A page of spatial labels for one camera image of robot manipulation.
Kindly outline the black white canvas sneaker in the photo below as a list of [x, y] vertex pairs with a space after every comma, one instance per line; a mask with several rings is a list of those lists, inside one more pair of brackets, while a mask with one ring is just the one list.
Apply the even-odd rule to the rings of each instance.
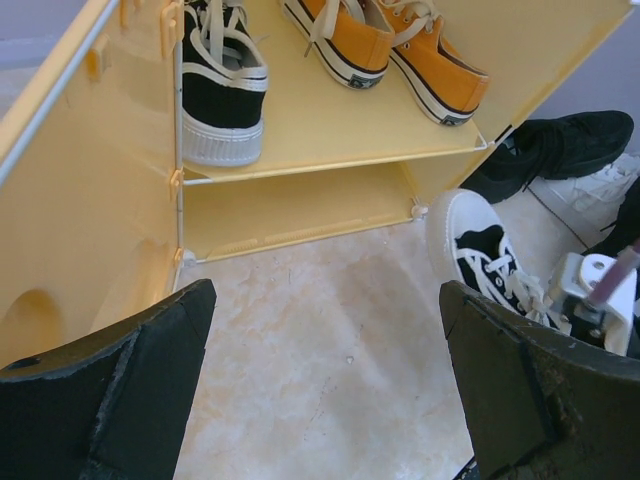
[[212, 167], [250, 165], [262, 152], [268, 67], [241, 1], [187, 1], [182, 42], [182, 154]]

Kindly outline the orange canvas sneaker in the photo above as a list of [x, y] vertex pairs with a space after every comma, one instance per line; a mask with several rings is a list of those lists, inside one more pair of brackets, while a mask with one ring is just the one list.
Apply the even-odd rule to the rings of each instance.
[[422, 112], [437, 124], [472, 118], [489, 86], [485, 71], [464, 61], [444, 36], [444, 17], [424, 0], [381, 1], [395, 37], [391, 60]]
[[384, 78], [395, 32], [376, 1], [283, 0], [281, 9], [328, 74], [353, 90]]

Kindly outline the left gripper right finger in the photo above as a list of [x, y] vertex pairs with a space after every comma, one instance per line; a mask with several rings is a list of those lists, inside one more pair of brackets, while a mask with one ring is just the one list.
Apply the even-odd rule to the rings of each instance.
[[466, 285], [439, 306], [473, 457], [461, 479], [636, 479], [639, 363]]

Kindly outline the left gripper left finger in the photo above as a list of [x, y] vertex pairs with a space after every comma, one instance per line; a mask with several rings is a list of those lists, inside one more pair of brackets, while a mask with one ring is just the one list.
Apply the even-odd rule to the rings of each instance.
[[2, 478], [172, 478], [215, 304], [200, 279], [2, 368]]

